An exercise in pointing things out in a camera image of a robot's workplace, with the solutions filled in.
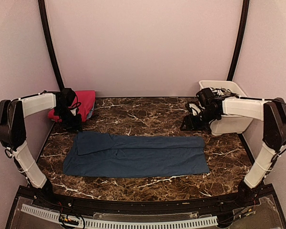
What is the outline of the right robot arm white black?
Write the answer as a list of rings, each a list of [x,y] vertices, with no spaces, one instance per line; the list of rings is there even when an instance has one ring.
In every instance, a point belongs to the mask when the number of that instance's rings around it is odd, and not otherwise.
[[[243,179],[249,189],[256,188],[271,173],[279,157],[286,151],[286,101],[281,98],[246,97],[229,89],[207,87],[189,102],[189,114],[183,118],[182,131],[213,129],[219,122],[227,133],[240,131],[240,118],[259,124],[260,148],[255,161]]]

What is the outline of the dark blue garment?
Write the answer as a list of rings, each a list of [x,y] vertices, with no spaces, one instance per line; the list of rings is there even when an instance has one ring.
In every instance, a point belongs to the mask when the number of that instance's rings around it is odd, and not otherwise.
[[[128,136],[84,131],[63,162],[68,176],[142,178],[209,173],[199,136]]]

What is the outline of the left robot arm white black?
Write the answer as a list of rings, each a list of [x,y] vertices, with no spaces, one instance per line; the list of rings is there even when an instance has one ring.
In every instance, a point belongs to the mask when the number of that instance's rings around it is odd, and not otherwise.
[[[14,160],[34,188],[42,189],[48,179],[30,153],[26,141],[25,118],[41,111],[54,110],[66,130],[81,131],[82,118],[78,113],[80,105],[71,88],[0,101],[0,143],[5,148],[6,156]]]

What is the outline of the pink trousers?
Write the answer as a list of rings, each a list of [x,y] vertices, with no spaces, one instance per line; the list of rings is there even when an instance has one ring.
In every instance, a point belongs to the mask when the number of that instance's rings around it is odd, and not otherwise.
[[[70,115],[81,114],[82,122],[91,109],[94,109],[95,91],[73,91],[71,88],[64,88],[61,92],[54,93],[56,106],[48,112],[48,118],[55,122],[62,122],[62,119]]]

